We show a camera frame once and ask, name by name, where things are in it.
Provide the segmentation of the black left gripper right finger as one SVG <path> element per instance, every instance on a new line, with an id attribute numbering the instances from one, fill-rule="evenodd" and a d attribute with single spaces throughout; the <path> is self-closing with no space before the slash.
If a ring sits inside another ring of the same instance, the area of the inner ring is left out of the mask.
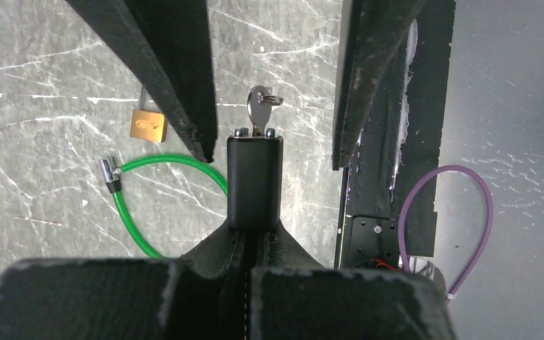
<path id="1" fill-rule="evenodd" d="M 283 227 L 253 234 L 248 339 L 454 339 L 441 294 L 423 276 L 321 267 Z"/>

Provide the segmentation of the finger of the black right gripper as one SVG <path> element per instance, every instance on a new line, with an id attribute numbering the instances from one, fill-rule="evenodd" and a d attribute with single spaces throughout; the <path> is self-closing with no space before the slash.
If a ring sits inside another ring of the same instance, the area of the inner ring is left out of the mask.
<path id="1" fill-rule="evenodd" d="M 206 1 L 69 1 L 128 67 L 188 151 L 214 161 L 216 93 Z"/>
<path id="2" fill-rule="evenodd" d="M 331 151 L 334 171 L 349 165 L 387 66 L 424 4 L 422 0 L 342 2 Z"/>

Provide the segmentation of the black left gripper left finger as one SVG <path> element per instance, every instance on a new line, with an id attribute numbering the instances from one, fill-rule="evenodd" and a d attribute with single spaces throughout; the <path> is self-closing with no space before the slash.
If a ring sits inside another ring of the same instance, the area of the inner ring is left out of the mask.
<path id="1" fill-rule="evenodd" d="M 219 339 L 241 330 L 246 235 L 179 258 L 28 259 L 0 276 L 0 339 Z"/>

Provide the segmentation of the brass padlock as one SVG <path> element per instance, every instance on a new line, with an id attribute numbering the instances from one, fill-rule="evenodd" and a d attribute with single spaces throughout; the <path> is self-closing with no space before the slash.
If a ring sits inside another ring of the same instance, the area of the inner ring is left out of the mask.
<path id="1" fill-rule="evenodd" d="M 161 112 L 147 110 L 148 92 L 141 88 L 138 107 L 132 111 L 129 136 L 135 139 L 163 143 L 166 139 L 167 119 Z"/>

